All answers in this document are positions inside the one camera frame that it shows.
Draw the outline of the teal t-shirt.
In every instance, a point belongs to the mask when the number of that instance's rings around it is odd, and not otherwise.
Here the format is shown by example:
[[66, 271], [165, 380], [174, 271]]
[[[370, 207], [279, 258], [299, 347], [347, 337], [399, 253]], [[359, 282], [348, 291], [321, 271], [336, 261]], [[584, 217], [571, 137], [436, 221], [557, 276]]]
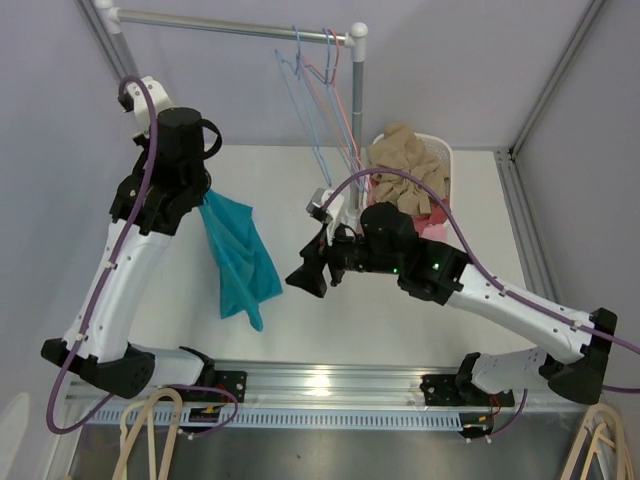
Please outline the teal t-shirt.
[[281, 280], [253, 220], [253, 208], [214, 190], [199, 207], [209, 250], [219, 269], [219, 312], [247, 314], [261, 332], [260, 305], [283, 292]]

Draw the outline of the pink t-shirt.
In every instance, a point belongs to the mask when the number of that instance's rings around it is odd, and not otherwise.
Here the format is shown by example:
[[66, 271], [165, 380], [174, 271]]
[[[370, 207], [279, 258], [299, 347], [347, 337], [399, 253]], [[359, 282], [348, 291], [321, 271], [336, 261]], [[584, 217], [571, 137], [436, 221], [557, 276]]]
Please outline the pink t-shirt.
[[448, 231], [444, 224], [426, 224], [418, 228], [421, 238], [438, 242], [446, 242]]

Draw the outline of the coral red t-shirt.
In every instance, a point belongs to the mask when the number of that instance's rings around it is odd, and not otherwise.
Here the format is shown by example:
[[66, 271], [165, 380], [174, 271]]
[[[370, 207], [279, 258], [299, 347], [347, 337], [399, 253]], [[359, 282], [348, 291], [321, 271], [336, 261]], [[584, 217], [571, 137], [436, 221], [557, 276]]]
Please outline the coral red t-shirt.
[[414, 229], [422, 233], [426, 228], [444, 225], [448, 220], [445, 210], [437, 203], [429, 202], [429, 210], [412, 215]]

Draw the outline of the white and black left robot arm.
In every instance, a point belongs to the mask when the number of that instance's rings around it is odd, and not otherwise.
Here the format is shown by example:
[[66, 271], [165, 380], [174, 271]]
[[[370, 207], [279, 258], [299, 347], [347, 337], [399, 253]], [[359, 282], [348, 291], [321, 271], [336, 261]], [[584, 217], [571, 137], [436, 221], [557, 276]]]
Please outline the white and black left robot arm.
[[166, 109], [158, 114], [157, 123], [158, 146], [148, 188], [141, 187], [150, 154], [145, 142], [110, 207], [99, 266], [110, 274], [97, 303], [84, 303], [63, 336], [44, 342], [41, 355], [124, 399], [151, 386], [180, 383], [190, 399], [203, 401], [213, 394], [216, 380], [204, 369], [204, 355], [188, 348], [149, 349], [129, 340], [141, 296], [163, 251], [183, 217], [204, 203], [211, 185], [204, 162], [222, 146], [220, 140], [205, 145], [204, 132], [219, 130], [193, 108]]

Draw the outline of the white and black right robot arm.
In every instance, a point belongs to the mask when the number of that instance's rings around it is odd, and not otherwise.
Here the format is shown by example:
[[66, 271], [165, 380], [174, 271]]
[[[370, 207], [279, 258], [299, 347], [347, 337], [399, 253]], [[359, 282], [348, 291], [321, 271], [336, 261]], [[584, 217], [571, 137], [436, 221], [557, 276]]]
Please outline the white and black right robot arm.
[[490, 355], [466, 355], [455, 377], [455, 392], [466, 404], [510, 390], [548, 387], [582, 405], [598, 402], [617, 317], [599, 309], [571, 310], [500, 282], [471, 256], [446, 243], [418, 235], [409, 215], [389, 203], [374, 204], [360, 217], [361, 231], [322, 222], [301, 250], [302, 265], [286, 283], [322, 298], [347, 271], [392, 274], [409, 296], [484, 317], [533, 343], [533, 348]]

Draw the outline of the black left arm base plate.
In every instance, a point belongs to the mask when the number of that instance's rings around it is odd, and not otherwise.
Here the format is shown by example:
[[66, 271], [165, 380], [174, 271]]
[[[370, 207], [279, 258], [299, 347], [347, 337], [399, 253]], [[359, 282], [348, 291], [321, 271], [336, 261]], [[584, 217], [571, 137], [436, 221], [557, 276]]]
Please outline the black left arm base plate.
[[[246, 393], [247, 372], [241, 370], [221, 370], [206, 373], [200, 381], [201, 386], [217, 388], [231, 393], [239, 403], [244, 402]], [[205, 391], [198, 394], [202, 401], [229, 403], [230, 399], [220, 393]]]

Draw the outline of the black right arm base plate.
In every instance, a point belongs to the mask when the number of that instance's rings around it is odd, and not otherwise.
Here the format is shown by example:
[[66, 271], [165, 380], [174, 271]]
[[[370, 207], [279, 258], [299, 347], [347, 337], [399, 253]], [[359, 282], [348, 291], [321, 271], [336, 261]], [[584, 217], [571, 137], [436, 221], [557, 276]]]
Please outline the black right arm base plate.
[[515, 406], [512, 391], [489, 394], [472, 384], [468, 378], [457, 374], [425, 374], [421, 377], [419, 388], [427, 406], [495, 406], [491, 399], [498, 400], [498, 406]]

